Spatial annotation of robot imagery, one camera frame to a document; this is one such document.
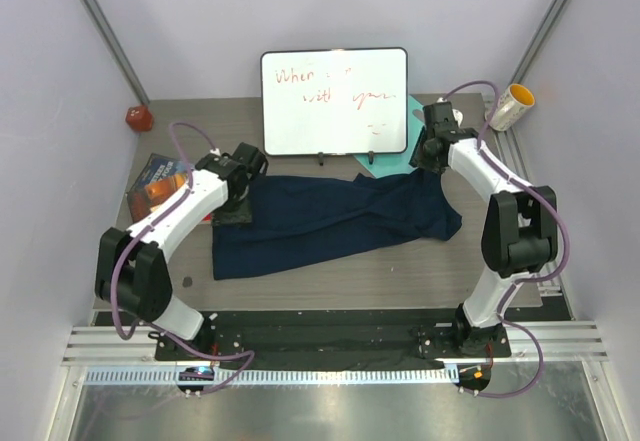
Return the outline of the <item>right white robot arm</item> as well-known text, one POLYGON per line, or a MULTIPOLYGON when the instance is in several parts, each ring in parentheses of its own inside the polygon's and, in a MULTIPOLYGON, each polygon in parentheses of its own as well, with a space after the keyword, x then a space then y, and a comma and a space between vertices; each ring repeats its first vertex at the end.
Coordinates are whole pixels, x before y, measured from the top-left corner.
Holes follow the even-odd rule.
POLYGON ((459 358, 480 357, 504 338, 501 316, 530 275, 558 254, 557 196, 514 174, 478 139, 473 128, 458 123, 446 101, 423 107, 424 126, 410 165, 462 176, 487 203, 481 236, 482 274, 472 294, 456 309, 452 326, 433 337, 459 358))

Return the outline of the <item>blue nineteen eighty-four book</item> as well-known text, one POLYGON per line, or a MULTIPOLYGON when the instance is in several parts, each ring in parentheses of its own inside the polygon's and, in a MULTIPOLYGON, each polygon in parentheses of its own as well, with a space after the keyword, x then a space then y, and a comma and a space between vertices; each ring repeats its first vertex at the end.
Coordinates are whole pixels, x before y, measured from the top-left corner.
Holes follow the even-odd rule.
POLYGON ((152 153, 136 179, 135 186, 137 188, 145 187, 175 174, 186 172, 187 166, 180 159, 152 153))

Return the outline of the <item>white whiteboard with red writing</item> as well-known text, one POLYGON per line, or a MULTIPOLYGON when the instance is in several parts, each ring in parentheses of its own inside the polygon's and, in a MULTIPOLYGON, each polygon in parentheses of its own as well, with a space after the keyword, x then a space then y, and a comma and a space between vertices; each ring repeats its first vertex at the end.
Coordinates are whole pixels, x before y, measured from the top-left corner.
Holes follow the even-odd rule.
POLYGON ((402 153, 408 146, 408 54, 401 47, 269 51, 260 58, 270 156, 402 153))

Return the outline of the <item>dark blue t shirt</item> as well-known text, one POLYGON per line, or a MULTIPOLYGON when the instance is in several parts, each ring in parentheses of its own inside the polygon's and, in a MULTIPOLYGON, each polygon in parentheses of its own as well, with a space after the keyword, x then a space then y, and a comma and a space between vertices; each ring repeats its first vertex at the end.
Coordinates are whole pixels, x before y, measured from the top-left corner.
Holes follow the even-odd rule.
POLYGON ((422 170, 353 180, 260 176, 250 186, 252 220, 213 229, 213 276, 264 276, 428 238, 462 227, 440 176, 422 170))

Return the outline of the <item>dark orange cover book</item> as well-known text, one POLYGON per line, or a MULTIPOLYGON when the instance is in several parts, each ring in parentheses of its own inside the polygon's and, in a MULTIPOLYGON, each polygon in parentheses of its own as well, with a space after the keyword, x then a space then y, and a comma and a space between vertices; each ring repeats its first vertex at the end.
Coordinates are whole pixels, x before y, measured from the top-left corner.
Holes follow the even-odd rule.
POLYGON ((139 222, 155 211, 173 196, 186 180, 185 173, 177 173, 129 192, 127 203, 132 222, 139 222))

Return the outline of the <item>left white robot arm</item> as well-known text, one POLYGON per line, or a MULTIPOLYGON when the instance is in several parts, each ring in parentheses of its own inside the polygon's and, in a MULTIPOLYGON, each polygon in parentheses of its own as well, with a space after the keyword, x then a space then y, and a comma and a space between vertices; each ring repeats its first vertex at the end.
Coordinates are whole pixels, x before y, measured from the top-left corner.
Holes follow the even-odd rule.
POLYGON ((231 224, 249 222, 250 183, 267 168, 265 154, 246 143, 231 154, 210 151, 151 214, 101 236, 96 296, 117 312, 179 337, 178 347, 190 359, 205 358, 213 346, 208 321, 173 293, 168 261, 207 215, 231 224))

